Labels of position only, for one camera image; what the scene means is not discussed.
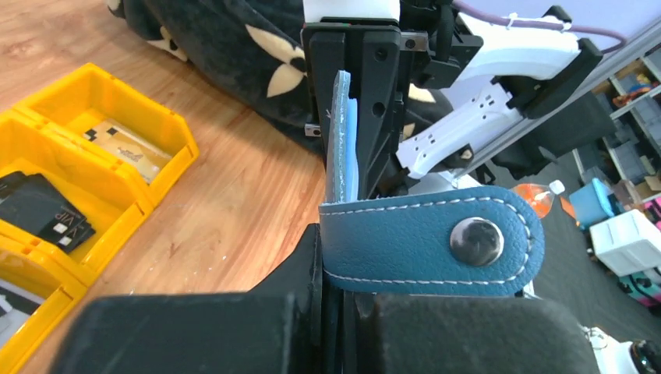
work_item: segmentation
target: gold card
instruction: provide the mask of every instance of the gold card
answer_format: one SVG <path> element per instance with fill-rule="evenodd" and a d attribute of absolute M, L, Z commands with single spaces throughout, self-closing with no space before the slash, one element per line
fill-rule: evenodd
<path fill-rule="evenodd" d="M 131 164 L 147 183 L 151 183 L 172 159 L 114 119 L 103 121 L 84 135 L 87 140 Z"/>

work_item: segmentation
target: wooden table surface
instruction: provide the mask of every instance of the wooden table surface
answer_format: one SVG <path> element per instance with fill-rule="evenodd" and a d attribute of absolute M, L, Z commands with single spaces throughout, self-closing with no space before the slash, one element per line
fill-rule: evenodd
<path fill-rule="evenodd" d="M 308 223 L 318 222 L 320 161 L 191 66 L 132 34 L 103 0 L 2 4 L 0 111 L 93 62 L 181 114 L 201 152 L 21 373 L 48 371 L 72 318 L 90 300 L 250 289 L 288 256 Z"/>

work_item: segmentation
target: yellow plastic tray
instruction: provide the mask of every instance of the yellow plastic tray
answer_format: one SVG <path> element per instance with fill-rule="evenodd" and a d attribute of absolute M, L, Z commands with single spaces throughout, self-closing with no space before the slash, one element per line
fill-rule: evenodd
<path fill-rule="evenodd" d="M 87 130 L 108 118 L 172 155 L 149 185 L 138 183 L 154 206 L 200 155 L 180 115 L 92 64 L 20 101 L 14 109 L 36 122 L 49 124 L 52 132 L 73 139 L 84 150 L 110 163 L 116 162 L 115 155 L 83 137 Z M 138 175 L 135 169 L 130 172 Z"/>
<path fill-rule="evenodd" d="M 77 143 L 53 136 L 48 127 L 15 112 L 0 115 L 0 175 L 41 173 L 97 233 L 68 255 L 4 221 L 0 235 L 32 245 L 91 286 L 153 207 L 133 167 L 90 155 Z"/>
<path fill-rule="evenodd" d="M 87 289 L 33 246 L 1 235 L 0 280 L 44 299 L 23 327 L 0 348 L 0 374 L 13 374 L 80 302 Z"/>

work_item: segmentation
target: leather key holder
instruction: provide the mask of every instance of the leather key holder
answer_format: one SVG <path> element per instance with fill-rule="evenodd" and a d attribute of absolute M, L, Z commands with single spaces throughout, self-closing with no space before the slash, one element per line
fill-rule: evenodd
<path fill-rule="evenodd" d="M 513 295 L 532 281 L 544 258 L 539 218 L 501 187 L 327 203 L 319 212 L 325 273 L 347 291 Z M 472 217 L 502 233 L 503 251 L 489 266 L 467 265 L 451 253 L 453 228 Z"/>

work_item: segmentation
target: snap button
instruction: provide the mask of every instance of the snap button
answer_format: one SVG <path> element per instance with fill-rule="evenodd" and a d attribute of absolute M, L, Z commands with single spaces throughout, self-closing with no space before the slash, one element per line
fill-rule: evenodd
<path fill-rule="evenodd" d="M 503 232 L 491 221 L 480 217 L 466 218 L 450 233 L 452 256 L 470 266 L 487 266 L 503 253 Z"/>

